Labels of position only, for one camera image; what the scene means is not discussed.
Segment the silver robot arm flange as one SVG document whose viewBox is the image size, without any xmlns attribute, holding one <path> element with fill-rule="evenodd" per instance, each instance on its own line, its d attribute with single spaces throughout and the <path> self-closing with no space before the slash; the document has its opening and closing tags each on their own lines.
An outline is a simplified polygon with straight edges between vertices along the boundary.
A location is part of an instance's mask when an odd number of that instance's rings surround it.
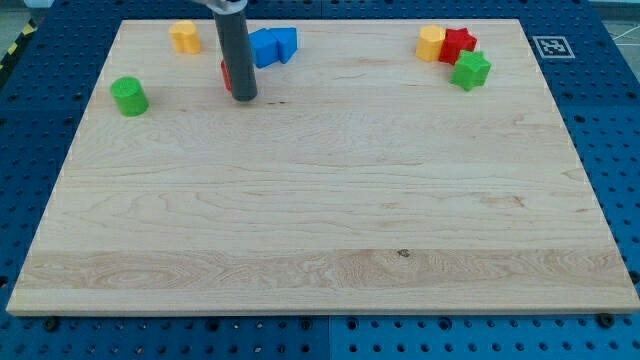
<svg viewBox="0 0 640 360">
<path fill-rule="evenodd" d="M 219 15 L 231 15 L 242 12 L 248 4 L 248 0 L 192 0 L 195 3 L 208 7 L 213 13 Z"/>
</svg>

